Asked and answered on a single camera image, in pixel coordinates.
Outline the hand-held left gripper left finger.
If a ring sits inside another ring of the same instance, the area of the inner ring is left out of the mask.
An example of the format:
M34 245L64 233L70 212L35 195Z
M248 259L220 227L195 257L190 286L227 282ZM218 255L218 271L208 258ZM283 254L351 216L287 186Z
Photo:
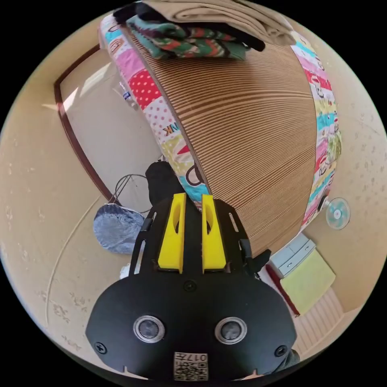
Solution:
M173 196L166 221L158 265L162 270L182 270L185 236L186 194Z

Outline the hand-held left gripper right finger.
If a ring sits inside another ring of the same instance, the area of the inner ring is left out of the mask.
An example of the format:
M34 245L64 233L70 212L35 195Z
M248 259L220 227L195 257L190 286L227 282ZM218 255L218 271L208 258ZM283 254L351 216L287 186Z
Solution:
M202 268L223 270L226 257L212 195L202 195Z

